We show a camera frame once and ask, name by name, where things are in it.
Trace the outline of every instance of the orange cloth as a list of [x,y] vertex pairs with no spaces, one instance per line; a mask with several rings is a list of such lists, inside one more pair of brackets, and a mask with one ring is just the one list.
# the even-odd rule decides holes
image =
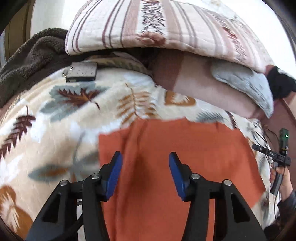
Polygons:
[[[252,207],[265,191],[254,154],[240,130],[221,123],[186,119],[138,119],[128,129],[99,136],[100,163],[114,152],[123,166],[114,196],[103,204],[111,241],[180,241],[190,203],[177,195],[168,156],[207,180],[230,179]],[[213,240],[214,202],[210,202],[207,240]]]

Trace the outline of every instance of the silver bolt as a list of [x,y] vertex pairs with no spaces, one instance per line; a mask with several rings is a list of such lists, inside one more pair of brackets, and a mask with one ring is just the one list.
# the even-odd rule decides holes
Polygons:
[[192,173],[191,174],[191,178],[192,179],[199,179],[200,178],[200,175],[198,175],[197,173]]
[[92,179],[98,179],[100,177],[99,173],[94,173],[93,175],[91,175]]
[[226,186],[231,186],[232,182],[231,182],[230,180],[225,180],[225,181],[224,181],[224,184],[225,184]]
[[60,184],[61,186],[66,186],[66,185],[68,184],[68,180],[61,180],[61,181],[59,182],[59,184]]

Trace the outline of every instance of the blue gripper pad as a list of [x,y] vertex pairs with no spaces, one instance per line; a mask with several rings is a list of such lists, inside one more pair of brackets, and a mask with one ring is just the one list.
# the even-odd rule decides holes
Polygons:
[[186,197],[185,190],[189,186],[189,179],[184,180],[184,177],[182,176],[181,168],[183,164],[180,162],[175,152],[170,153],[168,162],[177,189],[178,196],[181,197],[182,201],[184,201]]
[[109,200],[110,197],[114,194],[115,187],[118,182],[119,174],[122,168],[122,154],[119,151],[116,151],[111,162],[109,163],[110,166],[113,166],[110,176],[107,180],[106,184],[106,198]]

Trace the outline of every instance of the light blue pillow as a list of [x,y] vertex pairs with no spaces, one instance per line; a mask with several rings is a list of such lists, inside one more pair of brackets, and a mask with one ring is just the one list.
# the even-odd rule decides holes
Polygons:
[[264,74],[240,64],[215,59],[211,66],[212,76],[223,83],[247,94],[264,111],[268,118],[274,112],[274,100]]

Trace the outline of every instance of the leaf-patterned blanket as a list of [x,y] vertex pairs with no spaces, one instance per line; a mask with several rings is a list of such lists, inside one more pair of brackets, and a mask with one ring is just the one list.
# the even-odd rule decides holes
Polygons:
[[[22,238],[60,180],[83,180],[99,170],[98,135],[128,127],[136,118],[219,121],[239,128],[250,145],[255,138],[265,145],[257,136],[258,120],[156,86],[136,60],[121,67],[99,69],[95,81],[78,83],[66,83],[61,69],[9,111],[0,127],[0,215]],[[269,162],[254,154],[266,193],[252,210],[264,228],[274,221]],[[84,240],[82,230],[79,239]]]

